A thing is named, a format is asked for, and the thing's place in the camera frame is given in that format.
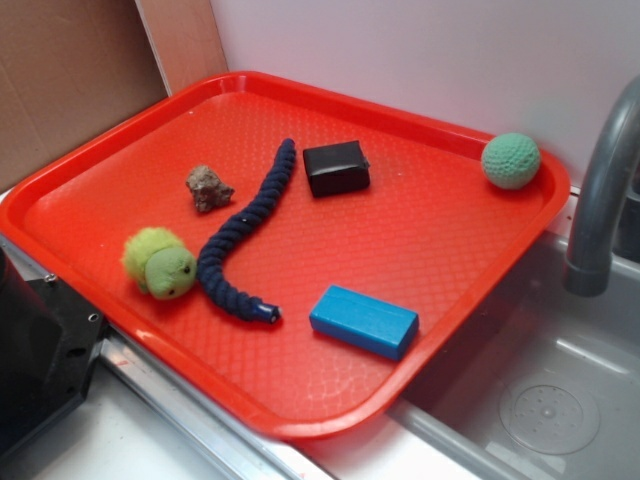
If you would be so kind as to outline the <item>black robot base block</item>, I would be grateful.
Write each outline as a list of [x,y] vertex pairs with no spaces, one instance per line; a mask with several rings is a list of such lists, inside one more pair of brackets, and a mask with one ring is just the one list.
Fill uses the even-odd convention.
[[1,253],[1,459],[81,405],[106,329],[62,280],[26,280]]

